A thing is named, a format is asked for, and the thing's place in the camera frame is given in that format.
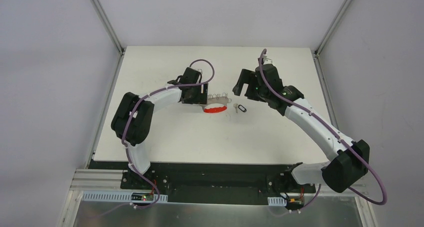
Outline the silver key with black tag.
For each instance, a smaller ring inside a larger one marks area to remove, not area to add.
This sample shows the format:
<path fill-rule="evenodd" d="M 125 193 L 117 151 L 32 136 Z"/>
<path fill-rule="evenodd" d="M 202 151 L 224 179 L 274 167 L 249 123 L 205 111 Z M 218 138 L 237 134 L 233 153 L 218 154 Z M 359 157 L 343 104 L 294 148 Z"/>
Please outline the silver key with black tag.
<path fill-rule="evenodd" d="M 241 104 L 234 103 L 233 104 L 233 107 L 235 109 L 235 113 L 236 114 L 238 114 L 238 113 L 246 113 L 247 112 L 247 109 L 243 105 L 241 105 Z"/>

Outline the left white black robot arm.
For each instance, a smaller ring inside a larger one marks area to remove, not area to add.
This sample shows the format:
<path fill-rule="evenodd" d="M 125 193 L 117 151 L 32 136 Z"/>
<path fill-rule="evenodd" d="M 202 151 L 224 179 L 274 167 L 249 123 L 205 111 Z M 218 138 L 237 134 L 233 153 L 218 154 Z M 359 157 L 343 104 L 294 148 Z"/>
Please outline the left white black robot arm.
<path fill-rule="evenodd" d="M 167 106 L 182 104 L 204 104 L 207 92 L 204 86 L 214 78 L 215 73 L 201 82 L 202 73 L 187 67 L 182 75 L 168 81 L 163 87 L 146 94 L 127 92 L 111 121 L 111 129 L 125 148 L 129 168 L 135 172 L 133 182 L 140 189 L 152 185 L 153 176 L 147 172 L 151 161 L 147 156 L 145 140 L 149 135 L 153 114 Z"/>

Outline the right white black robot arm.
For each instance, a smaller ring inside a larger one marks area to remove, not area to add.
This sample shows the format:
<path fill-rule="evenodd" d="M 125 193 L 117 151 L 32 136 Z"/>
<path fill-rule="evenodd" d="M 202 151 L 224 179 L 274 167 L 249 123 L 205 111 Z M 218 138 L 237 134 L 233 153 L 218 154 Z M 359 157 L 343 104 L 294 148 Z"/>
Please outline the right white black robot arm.
<path fill-rule="evenodd" d="M 300 127 L 323 151 L 327 162 L 296 163 L 283 174 L 284 187 L 296 192 L 305 184 L 326 184 L 333 191 L 342 193 L 368 173 L 363 162 L 370 158 L 370 146 L 364 141 L 354 141 L 314 111 L 304 95 L 294 86 L 284 86 L 278 70 L 272 64 L 264 64 L 254 71 L 242 69 L 232 91 L 240 96 L 247 85 L 245 97 L 266 102 Z"/>

